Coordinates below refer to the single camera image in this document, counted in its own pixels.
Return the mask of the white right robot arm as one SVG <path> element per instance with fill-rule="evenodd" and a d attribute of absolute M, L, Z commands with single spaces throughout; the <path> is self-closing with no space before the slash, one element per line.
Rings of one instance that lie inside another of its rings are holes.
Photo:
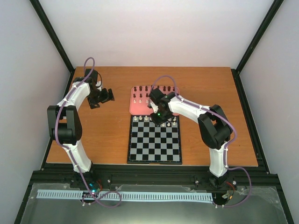
<path fill-rule="evenodd" d="M 216 177 L 221 177 L 227 172 L 228 144 L 232 141 L 230 137 L 235 129 L 219 105 L 200 105 L 175 92 L 166 95 L 155 88 L 149 94 L 149 107 L 153 110 L 150 117 L 157 126 L 174 118 L 175 114 L 196 122 L 201 138 L 209 148 L 210 172 Z"/>

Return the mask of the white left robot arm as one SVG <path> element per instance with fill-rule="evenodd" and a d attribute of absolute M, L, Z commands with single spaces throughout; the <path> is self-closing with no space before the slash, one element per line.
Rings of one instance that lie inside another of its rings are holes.
<path fill-rule="evenodd" d="M 111 89 L 102 86 L 99 72 L 86 69 L 83 77 L 73 80 L 66 96 L 56 105 L 47 108 L 50 137 L 68 154 L 75 172 L 82 172 L 81 183 L 87 188 L 96 185 L 97 176 L 90 172 L 92 162 L 82 145 L 82 125 L 78 110 L 87 99 L 91 109 L 100 107 L 100 103 L 114 101 Z"/>

